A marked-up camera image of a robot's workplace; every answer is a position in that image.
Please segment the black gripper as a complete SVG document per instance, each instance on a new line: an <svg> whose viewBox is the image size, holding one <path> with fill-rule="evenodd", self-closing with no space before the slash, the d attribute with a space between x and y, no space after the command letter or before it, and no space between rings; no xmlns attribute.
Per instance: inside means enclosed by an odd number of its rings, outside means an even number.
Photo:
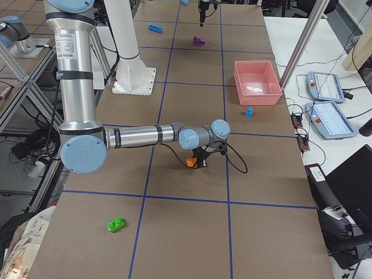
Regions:
<svg viewBox="0 0 372 279"><path fill-rule="evenodd" d="M199 26L203 27L203 11L208 10L210 5L218 5L218 1L215 0L200 0L198 1L199 9Z"/></svg>
<svg viewBox="0 0 372 279"><path fill-rule="evenodd" d="M214 146L200 146L193 150L193 157L196 158L196 168L208 166L207 158L215 151Z"/></svg>

